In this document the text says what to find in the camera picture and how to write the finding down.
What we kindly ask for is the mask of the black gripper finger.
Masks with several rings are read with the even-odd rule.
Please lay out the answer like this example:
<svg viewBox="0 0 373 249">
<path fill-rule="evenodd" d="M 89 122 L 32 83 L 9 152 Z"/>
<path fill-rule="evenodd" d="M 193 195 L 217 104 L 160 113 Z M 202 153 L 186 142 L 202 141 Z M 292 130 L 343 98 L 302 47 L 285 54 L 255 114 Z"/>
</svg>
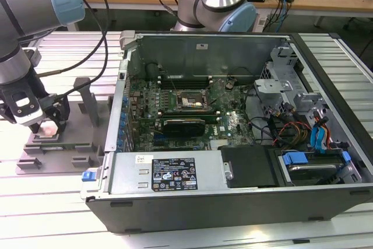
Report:
<svg viewBox="0 0 373 249">
<path fill-rule="evenodd" d="M 1 116 L 11 124 L 19 124 L 24 127 L 28 127 L 32 133 L 38 133 L 41 122 L 41 108 L 38 108 L 35 112 L 23 115 L 21 117 L 14 116 L 10 110 L 10 107 L 1 102 Z"/>
<path fill-rule="evenodd" d="M 70 115 L 68 98 L 66 96 L 58 97 L 56 95 L 43 98 L 43 111 L 47 118 L 57 125 L 58 132 L 64 132 L 66 122 Z"/>
</svg>

